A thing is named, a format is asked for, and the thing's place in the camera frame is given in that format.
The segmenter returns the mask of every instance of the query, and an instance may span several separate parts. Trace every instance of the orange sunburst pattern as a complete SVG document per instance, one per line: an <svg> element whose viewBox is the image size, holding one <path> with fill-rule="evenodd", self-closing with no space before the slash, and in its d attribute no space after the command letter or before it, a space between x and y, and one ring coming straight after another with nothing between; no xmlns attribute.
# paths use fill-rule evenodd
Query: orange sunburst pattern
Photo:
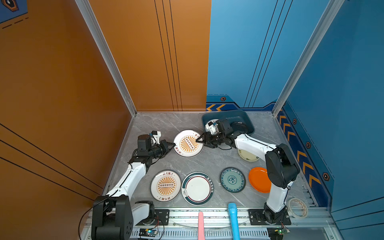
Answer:
<svg viewBox="0 0 384 240"><path fill-rule="evenodd" d="M198 146L199 143L196 142L196 138L193 136L186 136L180 141L180 147L185 152L194 152Z"/></svg>
<svg viewBox="0 0 384 240"><path fill-rule="evenodd" d="M173 177L163 177L157 183L157 191L163 195L167 196L172 194L176 189L176 181Z"/></svg>

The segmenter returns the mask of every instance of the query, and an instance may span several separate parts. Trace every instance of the pink handle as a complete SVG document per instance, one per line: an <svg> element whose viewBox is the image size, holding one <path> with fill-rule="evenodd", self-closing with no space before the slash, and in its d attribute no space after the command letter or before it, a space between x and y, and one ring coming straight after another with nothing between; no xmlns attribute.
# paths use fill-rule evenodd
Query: pink handle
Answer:
<svg viewBox="0 0 384 240"><path fill-rule="evenodd" d="M197 240L205 240L203 212L199 212L199 228L197 230Z"/></svg>

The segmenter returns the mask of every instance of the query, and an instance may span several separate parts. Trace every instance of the teal plate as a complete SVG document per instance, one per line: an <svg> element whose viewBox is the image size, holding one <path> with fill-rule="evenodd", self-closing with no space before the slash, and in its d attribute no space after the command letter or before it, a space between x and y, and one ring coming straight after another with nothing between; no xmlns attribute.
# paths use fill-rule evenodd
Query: teal plate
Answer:
<svg viewBox="0 0 384 240"><path fill-rule="evenodd" d="M220 174L220 182L228 192L241 192L245 187L245 176L237 168L227 167Z"/></svg>

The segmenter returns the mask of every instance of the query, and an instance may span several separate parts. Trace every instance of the blue handle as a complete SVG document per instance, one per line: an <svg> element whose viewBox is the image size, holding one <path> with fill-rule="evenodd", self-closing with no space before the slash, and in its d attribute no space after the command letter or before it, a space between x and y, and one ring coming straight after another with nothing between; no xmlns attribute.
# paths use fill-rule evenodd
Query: blue handle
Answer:
<svg viewBox="0 0 384 240"><path fill-rule="evenodd" d="M228 204L228 212L229 212L229 216L231 217L233 240L240 240L239 223L237 221L236 203L231 202Z"/></svg>

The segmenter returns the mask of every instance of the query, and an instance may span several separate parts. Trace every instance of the yellow chevron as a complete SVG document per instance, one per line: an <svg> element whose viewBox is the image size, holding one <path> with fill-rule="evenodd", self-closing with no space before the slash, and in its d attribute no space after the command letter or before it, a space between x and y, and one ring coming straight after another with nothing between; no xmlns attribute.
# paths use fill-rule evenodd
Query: yellow chevron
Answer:
<svg viewBox="0 0 384 240"><path fill-rule="evenodd" d="M224 107L225 104L221 105L220 107L216 108L217 111L221 111L220 108Z"/></svg>
<svg viewBox="0 0 384 240"><path fill-rule="evenodd" d="M289 136L290 136L290 135L294 135L294 136L296 136L296 134L295 134L294 132L290 132L290 131L288 131L288 136L287 136L288 142L289 142Z"/></svg>
<svg viewBox="0 0 384 240"><path fill-rule="evenodd" d="M284 126L283 132L285 133L285 127L290 127L291 125L289 125L288 123L284 123L283 126Z"/></svg>
<svg viewBox="0 0 384 240"><path fill-rule="evenodd" d="M303 174L305 175L305 167L309 167L310 169L313 170L313 167L311 165L309 165L308 163L306 162L303 162Z"/></svg>
<svg viewBox="0 0 384 240"><path fill-rule="evenodd" d="M283 115L280 116L280 125L281 125L281 119L282 118L286 118L286 116L283 116Z"/></svg>
<svg viewBox="0 0 384 240"><path fill-rule="evenodd" d="M312 180L315 180L316 182L318 182L319 184L321 184L321 182L320 182L319 179L315 178L314 176L312 176L312 175L310 174L310 187L311 187L311 188L312 188Z"/></svg>
<svg viewBox="0 0 384 240"><path fill-rule="evenodd" d="M297 161L298 161L298 162L300 162L300 160L299 160L300 155L302 155L302 156L304 156L304 157L307 157L307 155L306 155L305 153L300 152L300 151L297 151Z"/></svg>
<svg viewBox="0 0 384 240"><path fill-rule="evenodd" d="M209 106L209 107L207 108L207 110L208 110L208 111L212 111L212 110L211 110L211 107L213 107L213 106L215 106L215 105L216 105L216 104L212 104L211 106Z"/></svg>

